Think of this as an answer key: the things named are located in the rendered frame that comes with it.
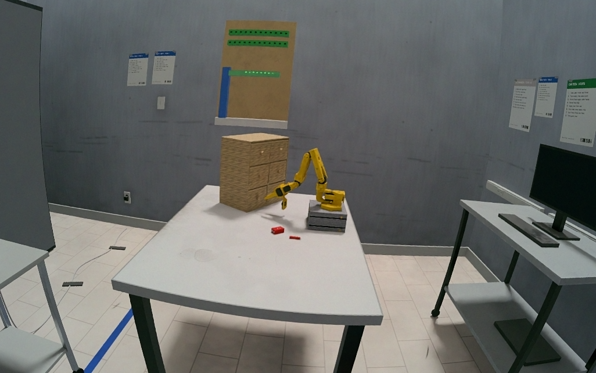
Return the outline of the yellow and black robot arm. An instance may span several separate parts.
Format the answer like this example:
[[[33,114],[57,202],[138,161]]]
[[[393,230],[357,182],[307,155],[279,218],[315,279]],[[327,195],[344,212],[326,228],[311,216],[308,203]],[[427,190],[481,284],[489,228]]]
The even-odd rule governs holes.
[[[308,159],[309,158],[309,159]],[[327,175],[325,172],[325,168],[321,157],[319,155],[318,148],[309,150],[309,152],[305,153],[300,170],[298,173],[295,174],[294,180],[295,182],[287,183],[282,187],[284,193],[287,193],[293,190],[296,187],[299,187],[302,182],[305,180],[307,175],[307,170],[309,164],[311,163],[311,159],[314,163],[315,172],[318,177],[318,182],[316,186],[317,194],[316,200],[321,202],[321,209],[329,210],[329,211],[341,211],[342,209],[342,201],[344,192],[343,191],[331,191],[330,189],[326,189],[327,186]],[[307,163],[308,161],[308,163]],[[321,172],[322,169],[322,172]],[[325,193],[325,197],[323,199],[323,192]],[[330,202],[331,201],[331,202]],[[325,205],[322,205],[325,204]]]

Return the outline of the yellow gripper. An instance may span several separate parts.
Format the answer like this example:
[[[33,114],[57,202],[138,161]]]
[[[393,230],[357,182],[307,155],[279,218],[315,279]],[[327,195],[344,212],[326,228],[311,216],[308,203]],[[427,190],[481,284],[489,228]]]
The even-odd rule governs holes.
[[[287,192],[287,193],[284,193],[284,192],[283,192],[283,190],[282,190],[282,187],[283,187],[284,185],[287,185],[287,184],[281,184],[280,186],[276,187],[276,188],[274,189],[274,192],[273,192],[273,193],[269,194],[268,196],[266,196],[266,197],[264,198],[264,199],[271,199],[271,198],[272,198],[272,197],[274,197],[274,196],[276,196],[276,197],[278,197],[278,198],[281,198],[281,197],[282,197],[282,199],[283,199],[283,201],[282,201],[282,203],[281,203],[281,205],[282,205],[282,210],[284,210],[285,208],[287,208],[287,200],[288,200],[288,199],[286,199],[286,198],[285,198],[285,195],[287,195],[287,194],[288,194],[288,192]]]

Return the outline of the wooden chest of drawers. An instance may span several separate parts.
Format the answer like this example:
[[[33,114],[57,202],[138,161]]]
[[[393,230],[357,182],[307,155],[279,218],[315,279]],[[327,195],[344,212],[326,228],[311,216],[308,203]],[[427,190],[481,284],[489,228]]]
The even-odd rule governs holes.
[[[268,184],[272,184],[275,182],[283,181],[286,184],[287,178],[287,167],[286,167],[286,174],[285,179],[263,184],[260,186],[256,186],[253,188],[249,188],[249,172],[251,166],[256,166],[260,164],[268,163],[268,182],[269,182],[269,173],[270,173],[270,163],[277,162],[280,160],[286,160],[288,163],[288,153],[287,159],[280,159],[269,161],[265,163],[259,163],[250,165],[250,153],[251,153],[251,144],[253,142],[262,142],[262,141],[270,141],[270,157],[271,157],[271,142],[272,140],[278,139],[287,139],[288,140],[288,150],[289,150],[289,137],[277,136],[272,134],[265,134],[265,133],[256,133],[256,134],[243,134],[243,135],[232,135],[226,136],[221,138],[221,161],[220,161],[220,203],[233,207],[235,209],[244,211],[246,213],[259,209],[264,206],[268,206],[270,204],[279,202],[272,202],[266,205],[255,208],[253,210],[248,211],[248,196],[249,190],[258,188],[261,186],[267,186],[267,196],[268,196]]]

